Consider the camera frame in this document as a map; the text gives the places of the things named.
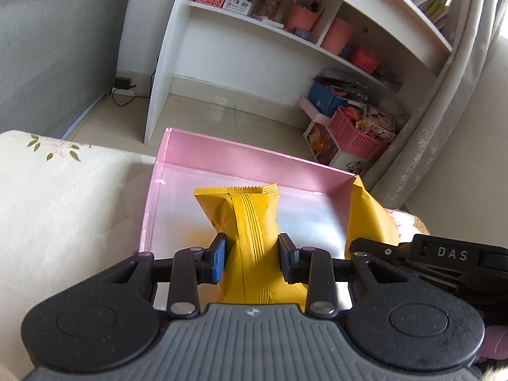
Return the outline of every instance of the pink cardboard box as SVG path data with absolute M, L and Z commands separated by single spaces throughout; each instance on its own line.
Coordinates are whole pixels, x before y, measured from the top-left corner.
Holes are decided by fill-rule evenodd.
M 139 251 L 167 258 L 180 249 L 210 245 L 215 230 L 194 189 L 275 182 L 280 231 L 297 247 L 320 247 L 344 258 L 354 180 L 350 173 L 303 159 L 166 129 L 150 181 Z

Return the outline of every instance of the yellow plastic package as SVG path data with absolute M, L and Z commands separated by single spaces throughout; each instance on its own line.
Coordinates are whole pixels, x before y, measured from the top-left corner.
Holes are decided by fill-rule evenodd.
M 194 196 L 215 230 L 228 236 L 222 302 L 296 303 L 304 309 L 307 289 L 288 284 L 280 271 L 277 185 L 196 189 Z
M 346 258 L 350 257 L 349 247 L 356 238 L 372 239 L 394 246 L 399 244 L 397 224 L 387 210 L 365 190 L 359 176 L 356 177 L 351 190 Z

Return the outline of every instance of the black round knob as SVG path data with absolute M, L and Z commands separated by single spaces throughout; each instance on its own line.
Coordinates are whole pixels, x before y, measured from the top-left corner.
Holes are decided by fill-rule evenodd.
M 377 284 L 346 318 L 352 342 L 378 362 L 406 371 L 468 365 L 484 325 L 463 300 L 421 281 Z
M 436 336 L 448 325 L 443 311 L 422 303 L 399 305 L 390 312 L 388 319 L 395 329 L 415 338 Z
M 66 308 L 57 318 L 58 328 L 76 338 L 104 334 L 116 322 L 116 313 L 104 305 L 75 305 Z
M 61 372 L 100 372 L 143 353 L 159 331 L 152 305 L 128 284 L 81 284 L 33 308 L 21 326 L 30 358 Z

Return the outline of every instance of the white curtain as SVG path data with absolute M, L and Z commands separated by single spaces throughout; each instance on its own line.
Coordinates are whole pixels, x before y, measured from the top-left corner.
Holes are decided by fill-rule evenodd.
M 498 37 L 506 2 L 452 1 L 444 28 L 453 44 L 450 57 L 425 101 L 363 178 L 383 206 L 398 209 L 406 201 L 450 136 Z

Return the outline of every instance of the black cable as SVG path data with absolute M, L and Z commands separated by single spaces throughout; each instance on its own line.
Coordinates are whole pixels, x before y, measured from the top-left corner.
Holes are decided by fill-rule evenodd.
M 133 101 L 135 98 L 139 97 L 139 98 L 143 98 L 143 99 L 149 99 L 150 96 L 139 96 L 139 95 L 136 95 L 136 96 L 133 96 L 132 99 L 130 99 L 127 103 L 124 103 L 124 104 L 120 104 L 118 103 L 116 100 L 115 100 L 115 91 L 117 90 L 120 90 L 120 89 L 115 89 L 113 90 L 113 92 L 111 93 L 111 98 L 113 99 L 113 103 L 115 103 L 117 106 L 120 106 L 120 107 L 124 107 L 124 106 L 127 106 L 131 101 Z

